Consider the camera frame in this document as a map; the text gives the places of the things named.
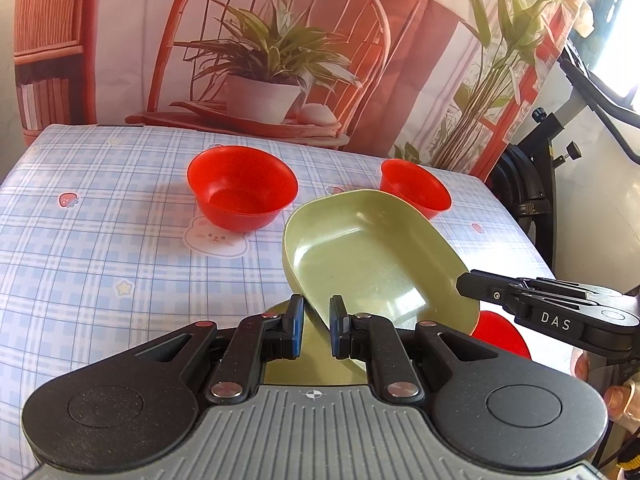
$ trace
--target chair backrest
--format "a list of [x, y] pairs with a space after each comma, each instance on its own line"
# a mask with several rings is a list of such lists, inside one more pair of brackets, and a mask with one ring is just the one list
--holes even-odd
[[[345, 37], [342, 54], [351, 59], [349, 70], [362, 87], [337, 82], [333, 91], [315, 85], [306, 102], [324, 103], [334, 112], [344, 131], [368, 89], [382, 76], [389, 53], [390, 31], [379, 0], [287, 0], [294, 13], [307, 11], [306, 24]], [[220, 20], [229, 19], [226, 6], [249, 9], [270, 18], [271, 0], [174, 0], [167, 19], [151, 81], [147, 111], [158, 111], [171, 101], [213, 100], [222, 83], [194, 79], [200, 60], [185, 61], [184, 47], [174, 41], [228, 38]]]

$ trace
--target red plastic bowl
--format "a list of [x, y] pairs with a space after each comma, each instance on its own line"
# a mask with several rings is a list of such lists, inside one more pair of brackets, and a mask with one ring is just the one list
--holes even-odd
[[451, 195], [444, 184], [417, 164], [390, 158], [380, 166], [380, 191], [408, 202], [427, 218], [451, 207]]
[[187, 181], [213, 224], [228, 231], [260, 229], [298, 194], [298, 180], [279, 158], [245, 146], [217, 146], [197, 155]]
[[480, 318], [472, 337], [531, 359], [529, 348], [524, 339], [508, 319], [490, 310], [481, 310]]

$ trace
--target white flower pot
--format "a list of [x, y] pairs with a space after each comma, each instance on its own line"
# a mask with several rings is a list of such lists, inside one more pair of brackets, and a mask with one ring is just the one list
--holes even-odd
[[281, 85], [226, 76], [226, 114], [265, 124], [280, 124], [300, 94], [297, 85]]

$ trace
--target plaid tablecloth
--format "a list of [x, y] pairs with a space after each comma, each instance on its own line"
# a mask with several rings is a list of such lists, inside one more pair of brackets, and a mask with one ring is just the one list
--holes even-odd
[[[185, 174], [215, 144], [281, 158], [298, 178], [296, 201], [244, 237], [201, 232]], [[433, 224], [469, 269], [552, 277], [482, 182], [432, 171], [453, 199]], [[379, 182], [380, 160], [353, 153], [170, 128], [47, 128], [0, 188], [0, 479], [35, 466], [20, 430], [34, 389], [195, 320], [235, 326], [287, 299], [289, 214]], [[203, 249], [209, 234], [221, 243]], [[518, 328], [536, 361], [568, 370], [569, 346]]]

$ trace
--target gray ribbed panel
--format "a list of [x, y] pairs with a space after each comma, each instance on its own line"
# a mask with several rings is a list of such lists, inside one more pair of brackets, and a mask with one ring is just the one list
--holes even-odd
[[140, 469], [111, 475], [60, 472], [29, 480], [591, 480], [585, 464], [516, 476], [462, 460], [413, 408], [384, 404], [367, 386], [262, 386], [238, 406], [211, 408], [177, 450]]

